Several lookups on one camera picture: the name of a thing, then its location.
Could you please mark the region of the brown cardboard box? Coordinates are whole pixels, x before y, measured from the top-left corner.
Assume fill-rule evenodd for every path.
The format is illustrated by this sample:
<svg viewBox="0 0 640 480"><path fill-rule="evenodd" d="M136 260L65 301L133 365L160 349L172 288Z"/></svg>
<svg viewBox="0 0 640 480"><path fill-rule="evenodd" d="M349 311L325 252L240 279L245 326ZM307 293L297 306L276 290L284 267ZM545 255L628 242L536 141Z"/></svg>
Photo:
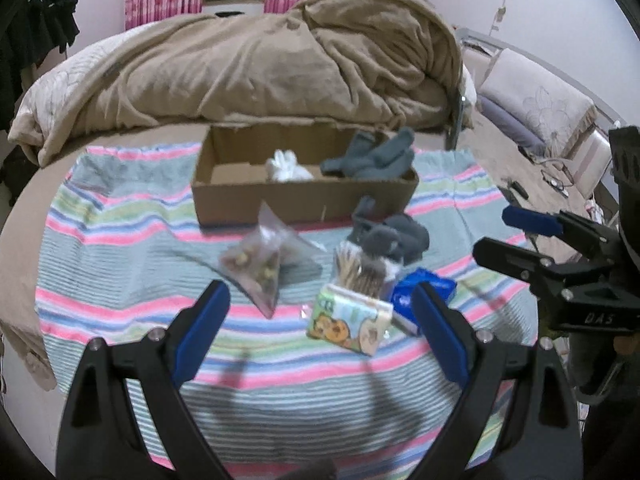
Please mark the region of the brown cardboard box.
<svg viewBox="0 0 640 480"><path fill-rule="evenodd" d="M343 156L357 131L330 122L211 126L191 182L198 222L204 228L253 224L261 204L286 223L332 222L348 218L363 196L374 199L375 217L404 211L419 183L412 168L398 179L322 176L320 164ZM292 151L314 178L270 181L266 163L277 150Z"/></svg>

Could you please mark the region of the striped colourful towel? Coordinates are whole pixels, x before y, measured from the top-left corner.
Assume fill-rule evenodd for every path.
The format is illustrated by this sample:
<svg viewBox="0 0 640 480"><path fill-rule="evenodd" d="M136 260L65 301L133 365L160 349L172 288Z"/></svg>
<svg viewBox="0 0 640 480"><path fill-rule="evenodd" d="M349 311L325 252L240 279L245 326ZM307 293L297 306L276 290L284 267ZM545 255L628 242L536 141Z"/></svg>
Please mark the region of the striped colourful towel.
<svg viewBox="0 0 640 480"><path fill-rule="evenodd" d="M66 169L47 214L35 306L62 390L82 350L101 337L136 341L189 307L215 277L238 230L204 231L190 180L198 144L88 148ZM430 232L422 266L457 284L451 307L477 328L530 344L538 333L527 287L480 268L482 237L523 245L506 226L498 188L469 152L416 156L409 214ZM183 399L207 442L238 479L277 477L331 457L343 479L408 476L458 398L425 340L391 328L374 356L307 335L304 307L332 274L348 224L307 226L326 250L288 268L266 318L242 292Z"/></svg>

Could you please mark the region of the dark hanging clothes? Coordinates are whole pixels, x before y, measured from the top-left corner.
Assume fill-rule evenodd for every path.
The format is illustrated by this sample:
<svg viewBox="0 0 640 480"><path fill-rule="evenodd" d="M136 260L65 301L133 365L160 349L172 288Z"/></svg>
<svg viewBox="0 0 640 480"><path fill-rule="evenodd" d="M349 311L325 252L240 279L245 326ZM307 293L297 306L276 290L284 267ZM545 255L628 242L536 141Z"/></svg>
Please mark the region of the dark hanging clothes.
<svg viewBox="0 0 640 480"><path fill-rule="evenodd" d="M23 93L22 71L64 53L79 35L78 0L18 0L1 6L1 129L10 128Z"/></svg>

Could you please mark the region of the grey blue pillow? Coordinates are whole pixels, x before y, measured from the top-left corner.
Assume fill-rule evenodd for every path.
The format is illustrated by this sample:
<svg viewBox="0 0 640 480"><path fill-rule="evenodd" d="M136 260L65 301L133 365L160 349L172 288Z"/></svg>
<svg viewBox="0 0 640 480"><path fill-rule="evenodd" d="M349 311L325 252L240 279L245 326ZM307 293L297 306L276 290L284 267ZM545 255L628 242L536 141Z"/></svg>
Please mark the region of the grey blue pillow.
<svg viewBox="0 0 640 480"><path fill-rule="evenodd" d="M516 145L537 156L544 154L546 151L544 141L522 124L518 118L515 118L494 101L487 99L486 96L479 96L478 104L482 108L482 114Z"/></svg>

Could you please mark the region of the bag of cotton swabs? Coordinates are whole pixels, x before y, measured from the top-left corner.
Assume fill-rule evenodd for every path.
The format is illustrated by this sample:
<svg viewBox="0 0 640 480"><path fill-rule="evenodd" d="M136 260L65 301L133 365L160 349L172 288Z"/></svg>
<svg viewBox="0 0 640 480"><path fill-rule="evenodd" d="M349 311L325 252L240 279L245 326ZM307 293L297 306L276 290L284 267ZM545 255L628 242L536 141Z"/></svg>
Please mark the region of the bag of cotton swabs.
<svg viewBox="0 0 640 480"><path fill-rule="evenodd" d="M374 299L385 300L397 283L402 266L367 254L360 246L343 240L334 250L331 283Z"/></svg>

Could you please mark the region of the beige embroidered pillow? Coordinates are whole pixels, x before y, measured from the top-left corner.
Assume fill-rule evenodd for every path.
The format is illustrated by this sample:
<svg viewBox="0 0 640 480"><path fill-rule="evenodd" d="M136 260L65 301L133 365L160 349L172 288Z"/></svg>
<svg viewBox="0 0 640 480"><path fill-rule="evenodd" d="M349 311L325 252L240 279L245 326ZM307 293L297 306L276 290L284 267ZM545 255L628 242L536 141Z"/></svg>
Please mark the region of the beige embroidered pillow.
<svg viewBox="0 0 640 480"><path fill-rule="evenodd" d="M480 95L518 119L553 154L569 150L597 118L590 96L511 49L491 60Z"/></svg>

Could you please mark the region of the clear bag of snacks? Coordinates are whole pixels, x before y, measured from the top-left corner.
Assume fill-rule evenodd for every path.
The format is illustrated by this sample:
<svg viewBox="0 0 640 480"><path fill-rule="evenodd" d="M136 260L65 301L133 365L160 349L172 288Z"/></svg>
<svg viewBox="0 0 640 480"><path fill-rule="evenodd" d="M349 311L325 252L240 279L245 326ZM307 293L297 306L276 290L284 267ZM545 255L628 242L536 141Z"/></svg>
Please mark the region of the clear bag of snacks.
<svg viewBox="0 0 640 480"><path fill-rule="evenodd" d="M282 266L325 253L322 244L305 240L262 202L256 228L219 256L218 269L250 298L265 318L272 318L277 309Z"/></svg>

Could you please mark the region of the tan fleece blanket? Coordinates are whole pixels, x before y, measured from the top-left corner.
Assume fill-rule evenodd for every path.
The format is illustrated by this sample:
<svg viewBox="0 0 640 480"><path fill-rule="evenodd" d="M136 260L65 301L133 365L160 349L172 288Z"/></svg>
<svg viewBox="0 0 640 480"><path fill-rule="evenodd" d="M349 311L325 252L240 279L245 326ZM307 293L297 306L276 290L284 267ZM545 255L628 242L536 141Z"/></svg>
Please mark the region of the tan fleece blanket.
<svg viewBox="0 0 640 480"><path fill-rule="evenodd" d="M454 30L428 0L182 14L90 44L43 74L8 139L47 166L78 136L165 122L437 129L462 80Z"/></svg>

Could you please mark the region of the dark grey socks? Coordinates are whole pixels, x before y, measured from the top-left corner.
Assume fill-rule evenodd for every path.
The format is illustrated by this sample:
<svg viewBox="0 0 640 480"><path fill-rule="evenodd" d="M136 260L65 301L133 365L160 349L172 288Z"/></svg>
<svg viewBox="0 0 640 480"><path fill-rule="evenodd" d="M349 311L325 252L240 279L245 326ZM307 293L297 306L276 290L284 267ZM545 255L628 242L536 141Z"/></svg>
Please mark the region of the dark grey socks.
<svg viewBox="0 0 640 480"><path fill-rule="evenodd" d="M408 214L392 214L376 222L372 219L375 200L364 196L352 213L352 232L347 240L372 257L392 260L405 266L420 261L430 247L427 228Z"/></svg>

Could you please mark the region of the green cartoon tissue pack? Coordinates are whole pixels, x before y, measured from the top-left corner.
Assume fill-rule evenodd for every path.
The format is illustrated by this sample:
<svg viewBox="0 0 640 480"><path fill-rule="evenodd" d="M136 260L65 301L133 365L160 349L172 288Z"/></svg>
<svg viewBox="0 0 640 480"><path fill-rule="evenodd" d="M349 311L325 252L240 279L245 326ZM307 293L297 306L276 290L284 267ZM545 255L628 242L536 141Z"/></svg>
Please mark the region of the green cartoon tissue pack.
<svg viewBox="0 0 640 480"><path fill-rule="evenodd" d="M393 307L388 302L326 284L312 305L307 335L374 356L392 319Z"/></svg>

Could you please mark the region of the white socks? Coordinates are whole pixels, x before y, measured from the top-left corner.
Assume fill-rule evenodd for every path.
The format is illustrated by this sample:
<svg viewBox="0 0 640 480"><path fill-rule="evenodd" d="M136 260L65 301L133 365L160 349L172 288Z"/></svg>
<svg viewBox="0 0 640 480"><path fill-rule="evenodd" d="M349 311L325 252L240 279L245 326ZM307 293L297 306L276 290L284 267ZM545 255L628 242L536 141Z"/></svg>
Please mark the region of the white socks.
<svg viewBox="0 0 640 480"><path fill-rule="evenodd" d="M265 164L267 177L272 182L304 182L314 178L305 167L300 166L291 150L277 150Z"/></svg>

